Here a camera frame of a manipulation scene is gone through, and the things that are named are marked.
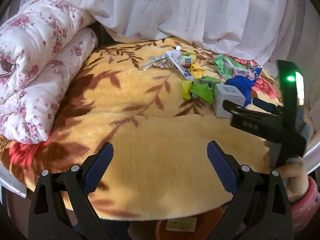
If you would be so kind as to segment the pink sleeve right forearm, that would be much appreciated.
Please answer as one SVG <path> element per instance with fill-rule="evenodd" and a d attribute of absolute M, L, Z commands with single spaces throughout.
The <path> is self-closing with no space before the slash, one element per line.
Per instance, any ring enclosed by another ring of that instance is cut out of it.
<path fill-rule="evenodd" d="M 308 177 L 309 187 L 302 199 L 291 205 L 293 233 L 306 228 L 319 208 L 319 192 L 316 182 Z"/>

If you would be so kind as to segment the right hand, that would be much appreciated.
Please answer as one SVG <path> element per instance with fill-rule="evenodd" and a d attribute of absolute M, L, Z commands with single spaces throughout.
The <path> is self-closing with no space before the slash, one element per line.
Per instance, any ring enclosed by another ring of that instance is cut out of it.
<path fill-rule="evenodd" d="M 291 204 L 302 199 L 309 188 L 309 177 L 304 160 L 300 156 L 294 157 L 294 161 L 275 168 L 282 179 L 287 179 L 285 186 L 288 200 Z"/>

